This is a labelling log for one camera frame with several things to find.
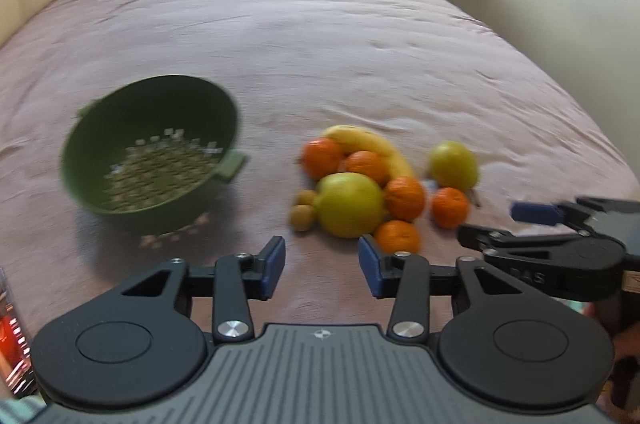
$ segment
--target orange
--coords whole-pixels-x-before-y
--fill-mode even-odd
[[[455,229],[469,214],[469,200],[466,195],[454,188],[442,188],[431,202],[431,217],[444,229]]]
[[[320,180],[336,173],[342,161],[342,150],[337,142],[325,137],[305,144],[300,162],[306,174]]]
[[[380,187],[384,187],[389,180],[389,171],[386,163],[372,151],[357,151],[349,155],[344,161],[344,170],[349,173],[366,175]]]
[[[420,233],[408,222],[392,220],[378,227],[373,236],[387,254],[405,250],[412,254],[420,252]]]
[[[398,177],[385,188],[386,210],[393,218],[410,222],[424,211],[426,196],[420,182],[412,177]]]

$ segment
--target banana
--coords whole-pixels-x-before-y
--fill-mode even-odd
[[[377,153],[385,160],[392,179],[414,176],[411,166],[404,160],[398,149],[377,133],[359,126],[340,124],[324,130],[321,136],[336,141],[345,153],[351,154],[357,151]]]

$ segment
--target label sticker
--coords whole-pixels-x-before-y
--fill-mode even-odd
[[[622,290],[640,294],[640,271],[625,270],[625,275],[622,277]]]

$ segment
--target wrinkled fabric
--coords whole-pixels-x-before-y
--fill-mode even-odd
[[[158,74],[227,88],[242,113],[238,147],[252,159],[209,225],[154,249],[80,210],[58,159],[76,111]],[[300,148],[334,124],[385,135],[421,177],[435,144],[467,144],[482,171],[475,224],[538,230],[510,220],[513,200],[640,197],[576,102],[445,0],[57,0],[0,49],[0,88],[0,265],[32,333],[159,261],[213,264],[258,252],[274,234],[287,240],[287,264],[274,299],[252,302],[258,328],[384,324],[392,302],[370,296],[354,240],[287,228],[295,193],[309,185]],[[426,215],[416,225],[432,263],[469,254]],[[449,301],[432,306],[436,329]],[[193,318],[210,326],[210,301],[199,300]]]

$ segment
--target teal striped fabric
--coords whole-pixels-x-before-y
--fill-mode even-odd
[[[24,424],[45,407],[42,397],[32,395],[20,400],[0,400],[1,424]]]

